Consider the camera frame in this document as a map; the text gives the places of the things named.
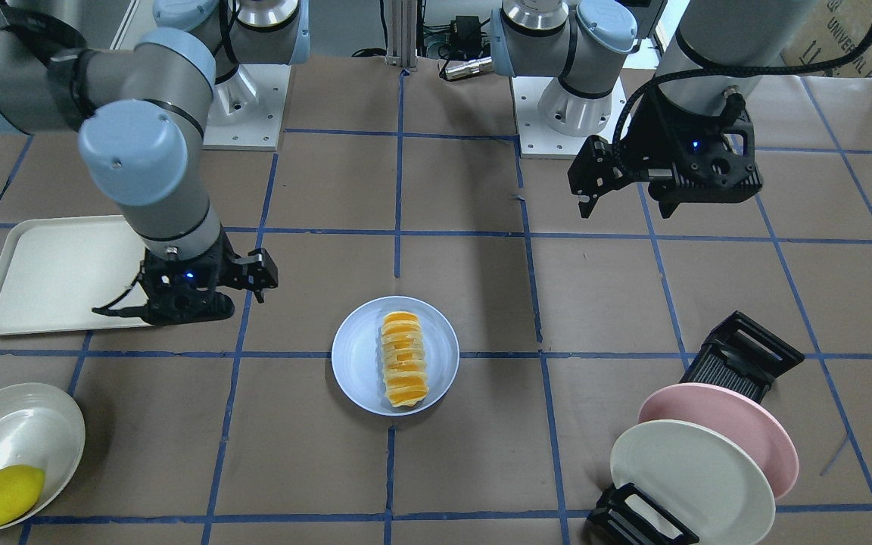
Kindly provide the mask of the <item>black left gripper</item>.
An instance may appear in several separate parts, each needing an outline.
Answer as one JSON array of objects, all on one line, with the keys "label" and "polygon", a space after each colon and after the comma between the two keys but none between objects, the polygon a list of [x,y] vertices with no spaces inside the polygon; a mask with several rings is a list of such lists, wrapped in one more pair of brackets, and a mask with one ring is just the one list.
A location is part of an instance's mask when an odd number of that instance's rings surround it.
[{"label": "black left gripper", "polygon": [[661,90],[637,99],[616,145],[589,135],[568,168],[568,188],[587,220],[596,201],[632,182],[645,182],[665,220],[681,204],[739,204],[764,187],[755,165],[754,127],[736,87],[720,97],[717,115],[689,113]]}]

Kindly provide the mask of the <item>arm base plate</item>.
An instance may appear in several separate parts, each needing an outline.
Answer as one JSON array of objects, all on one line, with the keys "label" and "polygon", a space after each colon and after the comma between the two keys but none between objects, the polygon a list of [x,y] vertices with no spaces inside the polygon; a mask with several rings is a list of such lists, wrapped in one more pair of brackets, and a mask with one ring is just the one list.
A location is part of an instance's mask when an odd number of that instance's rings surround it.
[{"label": "arm base plate", "polygon": [[242,64],[215,86],[204,148],[218,151],[277,151],[291,67]]},{"label": "arm base plate", "polygon": [[620,79],[612,93],[602,99],[598,114],[579,108],[570,117],[553,108],[550,115],[540,107],[550,84],[549,77],[519,76],[511,79],[513,113],[519,129],[520,155],[537,159],[572,159],[589,135],[611,141],[615,124],[627,96]]}]

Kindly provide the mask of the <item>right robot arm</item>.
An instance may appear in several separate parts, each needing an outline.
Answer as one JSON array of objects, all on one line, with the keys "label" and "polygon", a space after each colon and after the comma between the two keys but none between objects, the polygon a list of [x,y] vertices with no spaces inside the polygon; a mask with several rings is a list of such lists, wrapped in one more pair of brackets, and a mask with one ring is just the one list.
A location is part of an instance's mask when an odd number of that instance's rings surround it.
[{"label": "right robot arm", "polygon": [[228,289],[278,285],[269,252],[239,255],[201,181],[209,108],[243,64],[310,55],[306,1],[156,1],[131,51],[90,48],[76,1],[0,1],[0,133],[75,132],[91,179],[143,244],[91,313],[148,325],[225,320]]}]

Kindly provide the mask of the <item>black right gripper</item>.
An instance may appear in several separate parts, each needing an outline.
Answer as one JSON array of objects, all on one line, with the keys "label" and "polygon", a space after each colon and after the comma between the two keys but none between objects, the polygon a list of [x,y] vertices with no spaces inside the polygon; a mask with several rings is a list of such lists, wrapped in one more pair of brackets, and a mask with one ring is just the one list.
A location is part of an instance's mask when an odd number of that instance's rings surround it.
[{"label": "black right gripper", "polygon": [[225,232],[204,254],[190,259],[163,259],[145,249],[139,284],[148,297],[132,314],[150,325],[181,325],[225,320],[235,306],[227,294],[219,293],[225,268],[226,286],[251,292],[259,304],[266,290],[279,285],[279,272],[269,252],[256,248],[245,257],[229,255],[231,244]]}]

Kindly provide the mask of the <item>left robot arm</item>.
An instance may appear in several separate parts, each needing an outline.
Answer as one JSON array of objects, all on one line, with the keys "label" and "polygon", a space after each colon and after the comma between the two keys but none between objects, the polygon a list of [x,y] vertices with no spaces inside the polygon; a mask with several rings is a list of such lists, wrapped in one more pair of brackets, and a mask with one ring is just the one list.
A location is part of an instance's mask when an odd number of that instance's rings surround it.
[{"label": "left robot arm", "polygon": [[661,217],[678,206],[739,204],[764,182],[754,158],[747,99],[763,76],[824,72],[872,45],[872,20],[840,58],[778,66],[812,1],[691,1],[648,82],[625,102],[612,137],[612,89],[662,1],[504,1],[489,17],[490,54],[502,76],[547,77],[540,112],[554,130],[584,138],[568,187],[588,218],[596,202],[645,183]]}]

